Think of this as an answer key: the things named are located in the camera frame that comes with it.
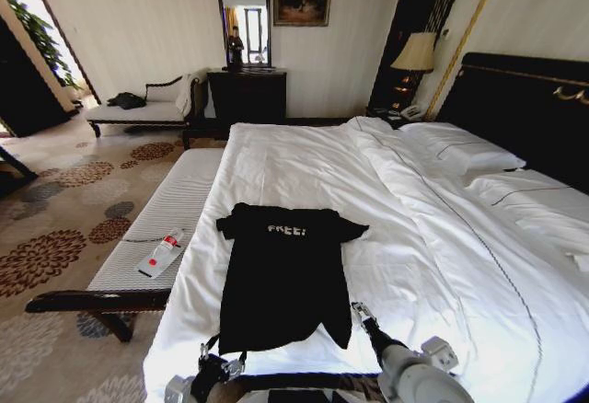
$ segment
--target framed mirror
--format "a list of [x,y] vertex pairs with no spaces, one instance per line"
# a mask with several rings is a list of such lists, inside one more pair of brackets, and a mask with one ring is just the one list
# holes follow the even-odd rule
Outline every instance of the framed mirror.
[[270,0],[219,0],[229,69],[271,67]]

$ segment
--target table lamp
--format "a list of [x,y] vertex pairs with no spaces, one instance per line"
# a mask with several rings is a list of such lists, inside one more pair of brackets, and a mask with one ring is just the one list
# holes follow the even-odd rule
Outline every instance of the table lamp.
[[[402,99],[412,97],[415,87],[415,75],[409,72],[423,72],[429,74],[433,70],[433,45],[435,44],[434,32],[411,33],[400,55],[390,66],[393,69],[405,70],[407,75],[401,80],[401,86],[395,86],[395,90]],[[400,103],[393,104],[393,109],[401,109]]]

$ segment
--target beige wall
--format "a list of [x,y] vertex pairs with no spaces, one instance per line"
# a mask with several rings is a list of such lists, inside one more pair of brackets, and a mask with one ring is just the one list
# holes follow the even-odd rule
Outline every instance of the beige wall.
[[[5,21],[8,28],[15,35],[15,38],[20,43],[20,46],[30,58],[35,68],[39,71],[39,75],[43,78],[45,83],[47,83],[47,86],[55,95],[60,105],[64,108],[64,111],[74,110],[74,105],[67,97],[65,90],[63,90],[60,86],[59,82],[53,75],[52,69],[50,69],[49,65],[45,63],[45,60],[41,56],[37,46],[35,46],[35,43],[30,39],[29,34],[25,28],[23,28],[22,24],[6,0],[0,0],[0,17]],[[26,92],[26,83],[23,83],[23,88]]]
[[[479,0],[456,0],[446,27],[449,40],[435,50],[435,71],[425,76],[416,102],[429,106]],[[487,0],[435,104],[439,110],[467,52],[491,52],[589,61],[589,0]]]
[[[217,0],[48,1],[102,99],[225,65]],[[271,28],[272,65],[288,70],[289,116],[364,109],[396,4],[331,0],[326,28]]]

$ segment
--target telephone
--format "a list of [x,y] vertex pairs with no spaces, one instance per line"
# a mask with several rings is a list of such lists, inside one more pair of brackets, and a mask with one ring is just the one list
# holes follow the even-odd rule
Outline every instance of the telephone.
[[408,121],[419,121],[425,114],[425,108],[420,106],[408,106],[400,112],[400,115]]

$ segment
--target black t-shirt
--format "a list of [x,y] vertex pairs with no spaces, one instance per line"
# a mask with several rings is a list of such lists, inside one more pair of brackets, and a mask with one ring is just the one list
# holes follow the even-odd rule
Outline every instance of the black t-shirt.
[[320,323],[348,347],[352,319],[341,243],[367,225],[333,210],[238,203],[217,228],[235,239],[221,303],[221,354],[304,340]]

